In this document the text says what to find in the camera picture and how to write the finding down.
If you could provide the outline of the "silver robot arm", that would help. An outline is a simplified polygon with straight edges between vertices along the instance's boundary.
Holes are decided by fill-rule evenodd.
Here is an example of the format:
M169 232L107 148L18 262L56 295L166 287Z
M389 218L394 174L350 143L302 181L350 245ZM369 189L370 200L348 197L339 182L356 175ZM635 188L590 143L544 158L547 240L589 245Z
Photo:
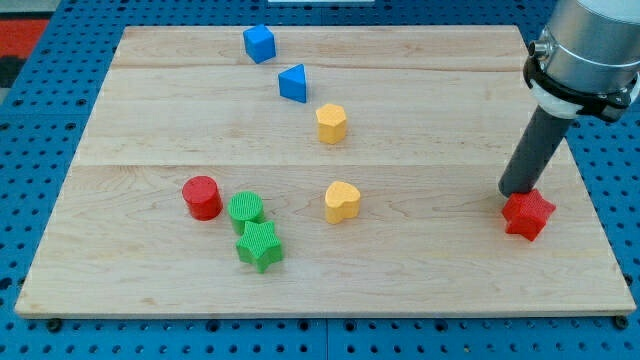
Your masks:
M523 73L552 117L619 120L639 96L639 0L559 0Z

